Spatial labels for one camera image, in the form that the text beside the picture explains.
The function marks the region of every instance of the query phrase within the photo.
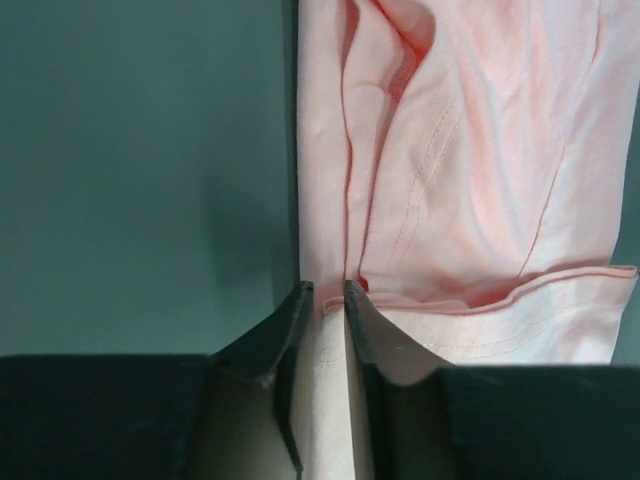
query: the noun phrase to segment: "pink shirt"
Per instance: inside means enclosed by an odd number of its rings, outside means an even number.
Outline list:
[[[610,361],[638,28],[637,0],[301,0],[310,478],[353,467],[344,279],[455,363]]]

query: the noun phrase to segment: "garment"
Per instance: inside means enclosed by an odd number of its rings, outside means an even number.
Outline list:
[[[353,478],[344,279],[455,363],[610,360],[637,25],[635,0],[300,2],[310,478]]]

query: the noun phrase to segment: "seam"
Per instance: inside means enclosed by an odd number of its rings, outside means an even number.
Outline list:
[[[347,86],[345,85],[345,81],[344,81],[344,72],[346,70],[347,64],[349,63],[349,57],[350,57],[350,53],[351,53],[351,47],[353,46],[353,42],[355,41],[355,37],[356,34],[358,32],[358,30],[360,29],[360,9],[358,8],[358,6],[353,2],[353,0],[347,0],[346,5],[346,15],[347,15],[347,21],[349,19],[350,15],[355,15],[355,26],[353,28],[353,31],[349,31],[349,29],[347,28],[345,30],[345,37],[343,39],[344,44],[343,44],[343,60],[342,60],[342,65],[341,65],[341,70],[340,70],[340,109],[342,111],[342,127],[344,128],[344,134],[345,134],[345,138],[347,141],[347,148],[346,148],[346,153],[347,153],[347,158],[346,158],[346,174],[347,174],[347,178],[345,181],[345,185],[344,185],[344,192],[343,192],[343,226],[344,226],[344,245],[343,245],[343,250],[342,250],[342,280],[344,281],[346,279],[346,273],[347,273],[347,262],[348,262],[348,258],[347,255],[349,253],[349,226],[350,226],[350,221],[349,221],[349,191],[351,190],[352,187],[352,183],[353,183],[353,178],[352,178],[352,172],[353,172],[353,143],[351,141],[351,135],[349,134],[349,122],[347,120],[347,111],[345,109],[345,90],[347,89]]]
[[[574,303],[571,305],[567,305],[564,308],[574,308],[574,307],[581,307],[581,306],[586,306],[586,305],[591,305],[593,306],[594,302],[580,302],[580,303]],[[559,324],[561,323],[563,320],[558,320],[558,319],[553,319],[549,322],[549,325],[554,325],[554,324]],[[472,345],[444,345],[444,344],[439,344],[439,343],[421,343],[420,345],[422,345],[423,347],[439,347],[439,348],[484,348],[484,347],[491,347],[491,346],[495,346],[495,345],[500,345],[503,343],[507,343],[507,342],[511,342],[513,340],[518,339],[519,337],[522,336],[527,336],[527,334],[530,333],[530,331],[537,327],[538,325],[540,325],[541,323],[544,323],[544,320],[537,320],[529,325],[527,325],[523,330],[521,330],[520,332],[512,335],[509,338],[503,338],[500,340],[496,340],[494,342],[487,342],[487,343],[476,343],[476,344],[472,344]],[[544,330],[542,330],[542,332],[545,332],[547,330],[549,330],[550,327],[545,328]],[[527,340],[525,340],[524,343],[527,343],[529,340],[529,338],[535,338],[537,335],[532,335],[531,337],[527,336]]]
[[[453,126],[453,128],[451,129],[451,132],[449,133],[449,136],[447,137],[447,142],[444,146],[444,149],[442,150],[442,154],[440,155],[440,157],[438,158],[438,162],[436,163],[436,166],[433,169],[433,172],[431,173],[431,176],[429,177],[429,180],[427,180],[426,185],[424,186],[424,188],[422,189],[422,192],[420,193],[420,196],[418,197],[418,201],[416,202],[417,205],[420,204],[420,201],[422,200],[422,197],[424,197],[424,194],[427,192],[427,189],[429,188],[429,186],[431,185],[431,182],[433,182],[433,179],[435,178],[436,174],[438,173],[438,171],[440,170],[440,166],[442,165],[442,159],[444,158],[444,156],[446,155],[446,153],[449,150],[449,145],[451,144],[451,140],[453,139],[453,135],[455,134],[456,130],[458,130],[458,127],[460,126],[460,121],[462,120],[462,112],[460,112],[460,114],[458,115],[458,119],[456,120],[455,125]],[[416,234],[416,229],[418,228],[418,222],[420,221],[420,209],[418,209],[418,212],[416,213],[416,220],[413,224],[413,228],[411,230],[411,235],[409,236],[409,240],[407,241],[405,247],[404,247],[404,251],[402,252],[402,255],[400,255],[400,260],[398,260],[398,263],[396,264],[396,272],[398,270],[398,268],[400,267],[400,265],[402,264],[402,261],[404,260],[404,256],[407,254],[407,251],[409,250],[409,246],[411,245],[411,242],[413,241],[413,237]]]
[[[420,167],[418,168],[418,171],[416,172],[416,175],[415,175],[415,177],[413,179],[413,183],[411,184],[411,189],[409,190],[409,199],[407,201],[407,206],[405,208],[404,219],[402,221],[402,226],[400,227],[400,232],[398,233],[398,236],[396,237],[396,241],[393,244],[393,248],[391,249],[391,255],[389,256],[389,261],[387,262],[387,266],[386,266],[386,271],[387,272],[389,272],[389,267],[391,265],[391,260],[393,260],[393,257],[394,257],[394,255],[396,253],[396,249],[398,247],[398,243],[400,242],[400,238],[402,237],[402,234],[404,233],[404,228],[405,228],[405,226],[407,224],[407,220],[409,219],[409,207],[411,205],[411,197],[413,196],[413,191],[415,189],[416,184],[418,183],[418,178],[420,177],[420,174],[422,173],[422,170],[423,170],[425,164],[427,163],[427,159],[429,158],[429,154],[431,153],[431,148],[433,147],[433,143],[435,141],[436,135],[440,131],[440,127],[442,126],[442,123],[444,122],[445,118],[447,118],[447,116],[449,115],[449,112],[451,112],[453,106],[455,105],[457,98],[458,98],[457,96],[454,97],[454,99],[452,100],[451,104],[447,107],[447,110],[442,114],[442,117],[438,121],[438,124],[436,125],[436,128],[433,131],[433,134],[431,135],[431,138],[429,139],[429,144],[427,146],[427,152],[424,154],[424,157],[422,159],[422,163],[420,164]]]
[[[474,355],[474,356],[463,357],[463,358],[469,359],[469,360],[474,360],[474,359],[478,359],[478,358],[493,358],[493,357],[499,357],[500,355],[505,355],[507,353],[516,352],[516,351],[520,350],[522,347],[524,347],[525,345],[528,345],[531,342],[533,342],[534,340],[536,340],[536,339],[540,338],[541,336],[543,336],[545,333],[547,333],[550,330],[550,328],[551,327],[547,327],[547,328],[541,330],[537,334],[528,337],[524,342],[516,345],[515,347],[513,347],[513,348],[511,348],[509,350],[504,350],[504,351],[498,352],[498,353],[491,353],[489,355]]]
[[[595,63],[596,60],[596,55],[598,54],[598,50],[599,50],[599,43],[600,43],[600,11],[602,8],[602,2],[598,2],[598,10],[597,10],[597,22],[596,22],[596,38],[595,38],[595,44],[593,47],[593,54],[591,55],[591,60],[589,61],[589,66],[587,67],[587,70],[585,72],[584,78],[582,80],[582,85],[580,86],[580,95],[578,95],[576,97],[576,100],[574,102],[573,105],[573,115],[571,117],[571,122],[569,122],[568,127],[567,127],[567,131],[565,132],[566,134],[563,137],[563,143],[562,143],[562,153],[560,155],[560,161],[558,162],[558,165],[556,166],[556,171],[553,174],[553,180],[551,181],[551,186],[549,188],[549,192],[547,193],[547,198],[544,202],[544,206],[542,207],[542,212],[540,212],[540,218],[538,219],[538,225],[536,226],[536,233],[533,237],[533,242],[531,243],[531,247],[529,248],[529,251],[527,252],[527,256],[524,259],[524,262],[522,263],[522,267],[520,267],[520,271],[518,272],[518,275],[516,275],[516,278],[521,278],[522,274],[525,270],[525,268],[527,268],[527,265],[529,264],[529,261],[531,260],[531,256],[533,255],[533,250],[535,249],[535,247],[537,246],[538,243],[538,237],[540,236],[540,230],[542,229],[542,221],[544,220],[546,213],[547,213],[547,208],[549,207],[549,203],[551,201],[551,196],[553,195],[553,191],[555,189],[556,186],[556,181],[558,179],[558,173],[560,172],[560,168],[562,167],[562,165],[564,164],[564,160],[566,159],[566,149],[567,149],[567,137],[569,136],[569,133],[571,132],[571,128],[573,127],[573,124],[575,122],[575,116],[576,116],[576,110],[578,107],[578,104],[580,103],[580,100],[582,99],[583,95],[584,95],[584,88],[585,85],[587,83],[587,78],[590,76],[591,73],[591,69],[593,68],[593,64]]]

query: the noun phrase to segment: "stitching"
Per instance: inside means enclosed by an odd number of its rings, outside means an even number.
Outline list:
[[[424,186],[424,188],[422,189],[422,193],[420,193],[420,196],[418,197],[418,201],[417,201],[418,205],[420,204],[420,201],[422,200],[422,197],[424,196],[424,194],[427,192],[427,189],[431,185],[431,182],[435,178],[436,174],[440,170],[440,166],[442,165],[442,159],[444,158],[444,156],[446,155],[447,151],[449,150],[449,145],[451,144],[451,140],[453,139],[454,133],[456,132],[456,130],[460,126],[460,120],[462,120],[462,112],[460,112],[460,115],[458,115],[458,119],[456,120],[455,125],[451,129],[451,132],[449,133],[449,137],[447,137],[447,143],[444,146],[444,150],[442,150],[442,154],[440,155],[440,158],[438,158],[438,162],[436,163],[436,166],[433,169],[433,172],[431,173],[431,176],[429,177],[429,180],[427,180],[427,184]],[[402,252],[402,255],[400,256],[400,260],[398,260],[398,263],[396,264],[396,271],[400,267],[400,265],[402,264],[402,260],[404,260],[404,256],[407,254],[407,251],[409,250],[409,246],[411,245],[411,242],[413,241],[413,237],[416,234],[416,229],[418,228],[419,220],[420,220],[420,209],[418,209],[418,213],[416,214],[416,221],[413,224],[413,229],[411,231],[411,235],[409,236],[409,240],[407,241],[407,244],[404,247],[404,251]]]
[[[540,338],[542,335],[544,335],[545,333],[547,333],[549,330],[551,329],[551,326],[548,326],[547,328],[545,328],[544,330],[541,330],[537,335],[532,335],[531,337],[529,337],[527,340],[525,340],[524,342],[522,342],[519,345],[516,345],[515,347],[513,347],[510,350],[505,350],[503,352],[498,352],[498,353],[492,353],[489,355],[475,355],[475,356],[471,356],[471,357],[466,357],[469,360],[474,360],[474,359],[478,359],[478,358],[492,358],[492,357],[499,357],[500,355],[505,355],[507,353],[513,353],[517,350],[520,350],[522,347],[524,347],[525,345],[533,342],[535,339]]]
[[[453,108],[454,104],[456,103],[456,100],[457,100],[457,97],[454,97],[454,99],[451,102],[451,104],[447,107],[447,110],[442,114],[442,117],[438,121],[438,124],[436,125],[436,128],[433,131],[433,134],[431,135],[431,138],[429,139],[429,144],[427,146],[427,152],[424,154],[424,157],[422,159],[422,163],[420,164],[420,167],[418,168],[416,176],[413,179],[413,183],[411,184],[411,190],[409,191],[409,199],[407,201],[407,207],[405,209],[404,220],[402,221],[402,226],[400,227],[400,233],[398,233],[398,236],[396,237],[396,241],[393,244],[393,249],[391,250],[391,255],[389,256],[389,261],[387,262],[387,266],[386,266],[387,272],[389,271],[389,266],[391,265],[391,260],[393,260],[393,257],[394,257],[394,255],[396,253],[396,249],[398,247],[398,242],[400,242],[400,238],[402,237],[402,234],[404,233],[404,228],[405,228],[405,226],[407,224],[407,220],[409,219],[409,206],[410,206],[410,202],[411,202],[411,197],[413,196],[413,191],[415,189],[416,184],[418,183],[418,178],[420,177],[420,173],[422,173],[422,169],[424,168],[425,164],[427,163],[427,159],[429,158],[429,153],[431,153],[431,147],[433,147],[433,143],[435,141],[436,135],[440,131],[440,127],[442,126],[442,123],[444,122],[445,118],[447,118],[447,116],[449,115],[449,112],[451,111],[451,109]]]
[[[583,305],[591,305],[593,306],[594,302],[579,302],[579,303],[572,303],[571,305],[567,305],[565,308],[574,308],[574,307],[581,307]],[[557,324],[560,323],[562,320],[557,320],[557,319],[552,319],[551,322],[549,322],[549,325],[551,326],[552,324]],[[537,327],[538,325],[540,325],[541,323],[543,323],[544,320],[538,320],[534,323],[531,323],[529,325],[527,325],[527,327],[525,327],[524,329],[522,329],[520,332],[516,333],[515,335],[509,337],[509,338],[503,338],[501,340],[496,340],[495,342],[488,342],[488,343],[476,343],[473,345],[443,345],[443,344],[439,344],[439,343],[421,343],[420,345],[424,346],[424,347],[439,347],[439,348],[483,348],[483,347],[491,347],[494,345],[500,345],[502,343],[507,343],[507,342],[511,342],[515,339],[517,339],[518,337],[522,337],[523,335],[529,333],[533,328]],[[546,332],[547,330],[549,330],[549,327],[545,328],[544,330],[541,331],[542,332]],[[529,337],[525,342],[522,343],[522,345],[525,345],[526,343],[528,343],[530,341],[530,339],[536,338],[538,335],[534,335],[532,337]]]
[[[516,276],[516,278],[520,278],[522,276],[522,273],[524,272],[524,269],[527,268],[527,265],[529,264],[529,260],[531,260],[531,256],[533,255],[533,250],[536,248],[537,243],[538,243],[538,237],[540,236],[540,231],[542,230],[542,221],[546,218],[546,213],[547,213],[547,208],[549,206],[549,203],[551,202],[551,197],[553,196],[554,190],[555,190],[555,186],[556,186],[556,180],[558,178],[558,174],[560,172],[561,167],[564,164],[564,160],[566,159],[566,149],[567,149],[567,136],[570,134],[571,132],[571,128],[573,127],[574,121],[575,121],[575,116],[576,116],[576,111],[578,110],[578,105],[580,104],[580,100],[583,98],[584,95],[584,88],[585,85],[587,84],[587,78],[590,76],[591,70],[593,68],[593,64],[595,63],[596,60],[596,55],[598,53],[598,42],[599,42],[599,37],[600,37],[600,18],[601,18],[601,8],[602,8],[602,2],[598,3],[598,23],[596,26],[596,43],[594,46],[594,51],[593,51],[593,55],[591,56],[591,60],[589,62],[589,66],[587,67],[587,70],[584,74],[584,78],[582,79],[582,84],[580,85],[580,94],[576,95],[576,99],[574,101],[573,104],[573,116],[571,117],[571,121],[568,123],[568,127],[567,127],[567,131],[565,132],[565,135],[563,137],[563,144],[562,144],[562,153],[560,154],[560,160],[558,161],[558,165],[556,165],[556,171],[553,174],[553,180],[551,181],[551,186],[549,188],[549,192],[547,193],[547,199],[544,202],[544,206],[542,207],[542,212],[540,213],[540,218],[538,219],[538,225],[536,226],[536,233],[533,236],[533,242],[531,243],[531,247],[529,248],[529,252],[527,253],[527,256],[524,259],[524,262],[522,263],[522,267],[520,268],[520,271],[518,272],[518,275]]]

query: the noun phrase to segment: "teal wall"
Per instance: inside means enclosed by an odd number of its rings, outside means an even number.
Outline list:
[[[622,225],[613,262],[640,266],[640,104],[636,104],[627,161]],[[613,361],[640,364],[640,282],[622,317]]]
[[[0,2],[0,353],[214,352],[284,298],[291,5]]]

